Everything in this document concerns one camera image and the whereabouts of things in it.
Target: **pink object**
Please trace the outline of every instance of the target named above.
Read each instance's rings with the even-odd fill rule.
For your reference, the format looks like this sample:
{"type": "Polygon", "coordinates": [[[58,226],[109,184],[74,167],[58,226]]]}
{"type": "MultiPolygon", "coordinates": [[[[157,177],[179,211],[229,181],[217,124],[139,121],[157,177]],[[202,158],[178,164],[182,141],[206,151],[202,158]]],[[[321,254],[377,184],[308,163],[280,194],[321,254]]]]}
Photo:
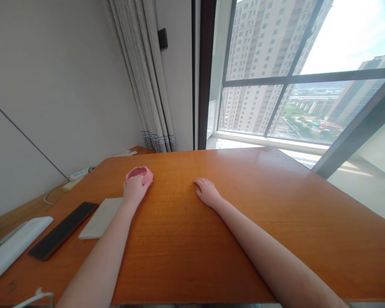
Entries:
{"type": "Polygon", "coordinates": [[[154,174],[151,172],[150,169],[148,169],[146,166],[143,167],[136,167],[133,170],[131,170],[127,175],[125,176],[125,182],[128,182],[129,178],[132,178],[133,176],[143,175],[144,179],[142,180],[142,184],[148,183],[153,180],[154,174]]]}

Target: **building facade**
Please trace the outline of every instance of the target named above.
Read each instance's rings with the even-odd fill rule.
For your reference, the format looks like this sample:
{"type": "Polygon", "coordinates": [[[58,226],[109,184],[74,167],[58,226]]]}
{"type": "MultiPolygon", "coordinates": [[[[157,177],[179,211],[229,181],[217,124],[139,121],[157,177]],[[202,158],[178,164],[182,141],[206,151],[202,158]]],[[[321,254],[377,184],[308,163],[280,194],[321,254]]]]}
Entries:
{"type": "MultiPolygon", "coordinates": [[[[363,62],[358,70],[371,68],[385,68],[385,55],[363,62]]],[[[325,118],[343,128],[347,127],[384,82],[385,79],[349,82],[325,118]]]]}
{"type": "MultiPolygon", "coordinates": [[[[326,0],[294,74],[300,74],[333,0],[326,0]]],[[[315,7],[314,0],[242,0],[237,3],[226,80],[286,76],[315,7]]],[[[275,131],[294,85],[273,119],[275,131]]],[[[219,130],[263,135],[282,85],[224,88],[219,130]]]]}

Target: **black phone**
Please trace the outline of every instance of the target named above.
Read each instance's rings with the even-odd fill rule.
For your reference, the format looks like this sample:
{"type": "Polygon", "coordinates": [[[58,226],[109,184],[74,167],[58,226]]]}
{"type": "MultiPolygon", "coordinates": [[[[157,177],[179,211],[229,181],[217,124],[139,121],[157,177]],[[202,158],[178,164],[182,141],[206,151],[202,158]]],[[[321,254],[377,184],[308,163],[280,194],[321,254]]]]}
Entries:
{"type": "Polygon", "coordinates": [[[50,231],[40,242],[28,252],[29,255],[46,261],[61,245],[81,226],[81,224],[97,209],[98,204],[83,202],[64,220],[50,231]]]}

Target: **window sill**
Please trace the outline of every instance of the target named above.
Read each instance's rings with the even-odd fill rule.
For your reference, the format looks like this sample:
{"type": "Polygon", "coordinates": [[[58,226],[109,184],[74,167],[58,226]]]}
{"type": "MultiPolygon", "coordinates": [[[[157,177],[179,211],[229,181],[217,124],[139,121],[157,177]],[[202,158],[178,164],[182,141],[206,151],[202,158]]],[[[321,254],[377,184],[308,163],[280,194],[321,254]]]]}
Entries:
{"type": "Polygon", "coordinates": [[[242,133],[222,132],[219,130],[214,132],[212,137],[231,141],[246,142],[261,146],[272,146],[284,150],[299,151],[317,155],[324,155],[326,150],[328,150],[330,147],[329,145],[319,145],[314,143],[284,140],[272,137],[266,138],[263,136],[248,135],[242,133]]]}

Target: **curtain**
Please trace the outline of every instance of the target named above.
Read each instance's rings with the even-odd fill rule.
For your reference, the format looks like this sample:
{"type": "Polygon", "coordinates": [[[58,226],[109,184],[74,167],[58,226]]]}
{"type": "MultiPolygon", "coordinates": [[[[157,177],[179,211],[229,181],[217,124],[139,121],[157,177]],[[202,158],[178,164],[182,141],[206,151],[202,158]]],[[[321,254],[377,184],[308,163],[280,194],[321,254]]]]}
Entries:
{"type": "Polygon", "coordinates": [[[105,0],[130,75],[145,146],[175,152],[154,0],[105,0]]]}

